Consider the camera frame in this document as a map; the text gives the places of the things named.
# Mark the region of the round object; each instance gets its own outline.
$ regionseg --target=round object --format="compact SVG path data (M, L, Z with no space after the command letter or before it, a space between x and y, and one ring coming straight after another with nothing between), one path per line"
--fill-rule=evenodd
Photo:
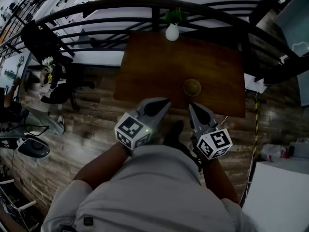
M179 37L178 26L174 24L170 24L168 29L165 31L165 36L169 41L175 41Z
M200 94L201 84L195 79L188 79L183 84L183 90L186 95L194 97Z
M27 139L19 148L18 152L26 156L40 159L50 154L50 148L39 138L33 137Z

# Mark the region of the wooden floor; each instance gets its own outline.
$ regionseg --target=wooden floor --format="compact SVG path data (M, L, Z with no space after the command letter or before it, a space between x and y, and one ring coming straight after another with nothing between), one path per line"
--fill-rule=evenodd
M96 88L83 88L76 93L80 111L72 111L70 103L51 108L53 112L64 116L66 131L61 136L49 133L42 136L52 149L48 158L35 160L15 152L12 161L12 151L1 152L4 163L13 168L17 187L30 200L37 201L43 214L47 213L58 186L67 185L80 168L116 142L113 128L118 118L135 107L135 104L112 99L118 72L115 69L89 68L85 77L93 80ZM265 143L288 145L298 137L308 137L309 112L299 105L296 78L267 88L264 94L257 95L257 99L259 147ZM21 100L29 107L46 109L38 102L38 93L34 91L29 91ZM216 118L221 122L224 116ZM171 124L179 119L185 122L181 141L192 149L192 129L186 110L170 111L156 136L157 142L162 141ZM229 129L234 145L220 158L220 162L241 197L254 146L255 94L246 93L246 117L228 117L224 126Z

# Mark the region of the white vase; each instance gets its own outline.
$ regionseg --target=white vase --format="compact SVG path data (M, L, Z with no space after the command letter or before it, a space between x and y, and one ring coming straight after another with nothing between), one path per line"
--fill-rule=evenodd
M170 24L168 29L166 29L165 36L169 41L175 41L179 37L179 30L177 24Z

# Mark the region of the desk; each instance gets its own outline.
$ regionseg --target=desk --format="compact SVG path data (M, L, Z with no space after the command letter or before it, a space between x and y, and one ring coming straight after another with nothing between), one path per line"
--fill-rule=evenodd
M15 4L15 6L11 9L11 12L14 13L15 10L18 9L19 6L20 6L20 7L19 7L20 9L25 10L25 9L24 9L25 6L24 6L24 7L22 6L22 4L23 4L24 1L25 1L25 0L21 0L21 1L19 1L17 4Z
M19 66L17 72L17 65L21 59L24 57L23 63ZM23 52L17 54L13 57L7 58L3 63L3 68L0 74L0 87L8 89L10 91L11 86L13 85L13 81L16 77L23 78L25 74L25 70L27 69L31 60L31 53L30 51ZM19 87L16 89L14 96L17 95L19 91Z
M201 93L183 91L187 79L196 79ZM171 98L172 107L188 109L200 103L215 114L245 117L245 84L241 53L213 43L164 34L130 35L113 97L139 103L151 97Z

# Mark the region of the white cloth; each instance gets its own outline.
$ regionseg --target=white cloth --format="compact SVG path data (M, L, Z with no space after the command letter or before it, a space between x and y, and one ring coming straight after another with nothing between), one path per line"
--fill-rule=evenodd
M9 12L7 12L7 11L3 11L3 16L4 16L5 18L7 18L7 19L10 19L11 16L12 16L12 14L9 13Z
M197 174L181 151L141 146L94 191L80 180L59 188L41 231L61 231L63 225L78 232L254 231L241 208L202 187ZM84 225L90 217L93 225Z

